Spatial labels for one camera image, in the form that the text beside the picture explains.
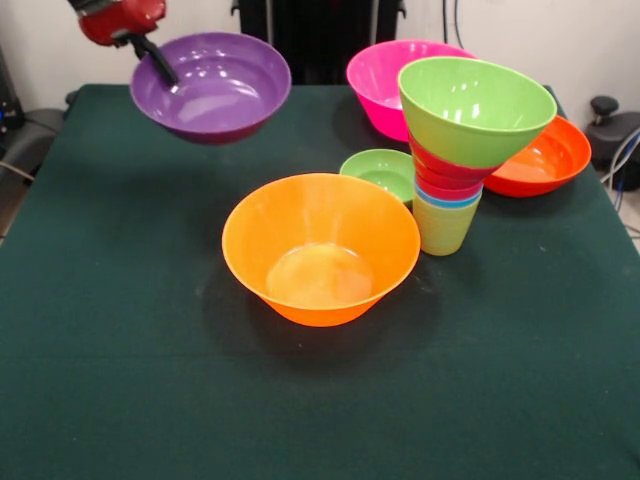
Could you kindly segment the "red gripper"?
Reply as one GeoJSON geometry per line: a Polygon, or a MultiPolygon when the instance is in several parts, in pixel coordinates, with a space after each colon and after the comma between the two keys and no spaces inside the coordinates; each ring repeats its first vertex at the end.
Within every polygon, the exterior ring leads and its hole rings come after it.
{"type": "Polygon", "coordinates": [[[78,1],[77,17],[81,31],[101,46],[129,43],[139,60],[148,58],[166,85],[176,85],[179,78],[159,47],[145,35],[158,28],[166,15],[165,0],[78,1]]]}

